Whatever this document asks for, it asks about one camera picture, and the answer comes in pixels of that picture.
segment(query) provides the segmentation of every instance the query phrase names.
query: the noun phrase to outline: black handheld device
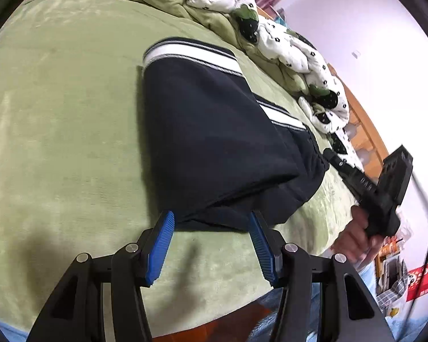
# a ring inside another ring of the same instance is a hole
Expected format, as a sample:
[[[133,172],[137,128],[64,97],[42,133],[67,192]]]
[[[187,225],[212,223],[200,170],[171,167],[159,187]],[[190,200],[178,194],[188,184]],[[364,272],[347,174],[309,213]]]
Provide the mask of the black handheld device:
[[[403,202],[412,173],[413,158],[405,147],[401,145],[384,159],[377,184],[360,169],[339,158],[332,149],[325,149],[323,155],[339,172],[360,207],[369,213],[366,235],[395,235],[400,226],[396,208]]]

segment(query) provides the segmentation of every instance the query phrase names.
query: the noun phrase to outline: red box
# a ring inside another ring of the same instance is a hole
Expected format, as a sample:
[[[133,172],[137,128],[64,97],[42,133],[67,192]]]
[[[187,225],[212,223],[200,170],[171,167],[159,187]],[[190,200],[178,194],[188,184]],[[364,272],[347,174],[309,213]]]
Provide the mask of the red box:
[[[428,264],[426,265],[425,275],[422,274],[422,271],[423,266],[409,271],[409,286],[407,287],[406,301],[411,301],[428,293]],[[422,285],[420,286],[419,294],[417,294],[420,281]]]

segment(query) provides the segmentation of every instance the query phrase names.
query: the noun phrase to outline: wooden floor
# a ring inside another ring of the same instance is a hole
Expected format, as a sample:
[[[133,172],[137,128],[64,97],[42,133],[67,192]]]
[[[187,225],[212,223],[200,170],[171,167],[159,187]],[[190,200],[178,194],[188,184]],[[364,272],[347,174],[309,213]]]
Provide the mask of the wooden floor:
[[[235,312],[188,331],[154,338],[154,342],[245,342],[257,322],[270,311],[252,302]]]

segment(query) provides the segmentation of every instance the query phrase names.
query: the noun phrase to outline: metal screw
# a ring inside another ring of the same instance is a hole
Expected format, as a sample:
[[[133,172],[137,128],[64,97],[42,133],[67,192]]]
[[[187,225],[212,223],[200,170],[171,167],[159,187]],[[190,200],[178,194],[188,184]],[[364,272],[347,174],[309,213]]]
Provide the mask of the metal screw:
[[[345,257],[342,253],[337,253],[334,255],[334,259],[338,262],[346,262],[347,261],[347,257]]]
[[[89,255],[87,253],[80,253],[78,256],[76,256],[76,261],[80,262],[81,264],[86,262],[88,259]]]
[[[284,249],[285,249],[287,252],[295,253],[296,251],[298,251],[298,246],[297,246],[296,244],[293,244],[293,243],[287,243],[287,244],[284,246]]]
[[[133,252],[136,252],[137,250],[138,250],[138,244],[136,243],[130,243],[130,244],[127,244],[126,246],[126,251],[128,253],[133,253]]]

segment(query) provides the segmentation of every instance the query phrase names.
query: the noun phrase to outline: white wall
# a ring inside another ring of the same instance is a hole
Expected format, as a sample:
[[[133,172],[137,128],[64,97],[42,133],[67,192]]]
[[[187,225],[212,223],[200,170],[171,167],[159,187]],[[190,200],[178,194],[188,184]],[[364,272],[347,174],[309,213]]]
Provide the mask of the white wall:
[[[398,0],[281,0],[287,24],[333,65],[378,129],[389,151],[400,144],[428,193],[428,38]],[[353,51],[360,52],[358,59]],[[413,186],[403,203],[414,237],[409,268],[421,266],[428,222]],[[428,295],[416,315],[428,314]]]

